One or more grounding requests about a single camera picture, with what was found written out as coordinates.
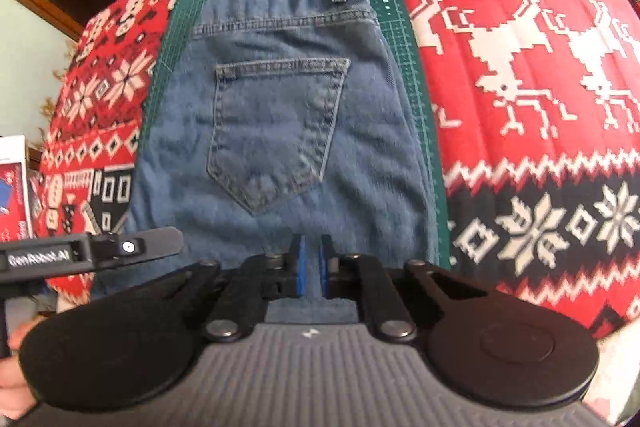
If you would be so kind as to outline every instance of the jeans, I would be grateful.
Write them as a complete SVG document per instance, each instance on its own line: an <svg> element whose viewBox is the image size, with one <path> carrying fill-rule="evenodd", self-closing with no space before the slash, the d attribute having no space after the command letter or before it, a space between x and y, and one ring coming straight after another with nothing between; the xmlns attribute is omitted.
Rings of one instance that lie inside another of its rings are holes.
<svg viewBox="0 0 640 427"><path fill-rule="evenodd" d="M306 298L269 315L348 321L353 307L320 302L319 237L389 266L437 263L426 183L369 0L207 0L138 158L126 226L177 227L186 251L100 273L94 287L112 293L212 258L236 267L303 233Z"/></svg>

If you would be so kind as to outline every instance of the gray ribbed handle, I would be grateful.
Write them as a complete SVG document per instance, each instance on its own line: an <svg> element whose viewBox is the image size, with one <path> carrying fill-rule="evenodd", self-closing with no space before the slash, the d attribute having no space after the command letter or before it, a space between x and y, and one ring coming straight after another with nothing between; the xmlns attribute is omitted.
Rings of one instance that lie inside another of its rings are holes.
<svg viewBox="0 0 640 427"><path fill-rule="evenodd" d="M261 324L243 341L207 347L190 375L151 402L96 415L42 405L18 425L606 427L607 424L581 403L540 413L507 412L478 405L440 383L414 348L378 341L364 325Z"/></svg>

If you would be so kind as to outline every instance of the finger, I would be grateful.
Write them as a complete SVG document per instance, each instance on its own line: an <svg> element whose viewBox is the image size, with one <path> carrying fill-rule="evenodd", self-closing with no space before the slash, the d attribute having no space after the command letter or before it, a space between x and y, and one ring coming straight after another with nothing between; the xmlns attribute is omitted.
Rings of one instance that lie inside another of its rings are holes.
<svg viewBox="0 0 640 427"><path fill-rule="evenodd" d="M20 326L15 328L15 330L9 336L9 342L8 342L9 347L11 349L19 349L20 344L22 344L22 341L27 336L27 333L33 330L33 328L36 327L45 318L46 317L43 317L42 315L38 315L35 319L28 322L24 322Z"/></svg>
<svg viewBox="0 0 640 427"><path fill-rule="evenodd" d="M24 387L27 381L18 363L18 357L0 360L0 388Z"/></svg>
<svg viewBox="0 0 640 427"><path fill-rule="evenodd" d="M2 414L17 419L36 404L28 387L14 389L0 389L0 411Z"/></svg>

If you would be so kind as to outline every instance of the green cutting mat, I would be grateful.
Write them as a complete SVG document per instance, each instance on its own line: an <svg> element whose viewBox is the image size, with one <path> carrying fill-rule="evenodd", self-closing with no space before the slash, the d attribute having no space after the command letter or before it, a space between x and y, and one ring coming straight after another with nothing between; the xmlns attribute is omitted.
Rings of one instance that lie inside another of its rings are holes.
<svg viewBox="0 0 640 427"><path fill-rule="evenodd" d="M205 1L178 0L172 11L167 31L162 38L160 55L154 67L153 82L145 102L145 120L142 126L140 147L144 147L162 101L164 86L173 73L175 63L189 39L191 28L196 23ZM370 2L378 14L382 33L400 67L414 114L428 175L432 180L431 187L427 187L430 209L434 210L430 216L429 232L430 237L437 237L438 240L430 245L430 253L436 254L440 266L449 268L447 200L442 181L431 101L425 90L424 75L409 15L403 0L370 0Z"/></svg>

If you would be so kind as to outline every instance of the red blanket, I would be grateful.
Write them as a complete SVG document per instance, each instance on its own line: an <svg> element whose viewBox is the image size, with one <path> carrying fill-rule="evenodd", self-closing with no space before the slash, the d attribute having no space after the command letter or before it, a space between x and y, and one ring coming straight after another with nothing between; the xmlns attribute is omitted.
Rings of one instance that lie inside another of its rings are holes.
<svg viewBox="0 0 640 427"><path fill-rule="evenodd" d="M42 160L40 235L117 231L175 0L95 16ZM601 336L640 314L640 22L626 0L405 0L436 116L454 270ZM52 280L76 302L90 276Z"/></svg>

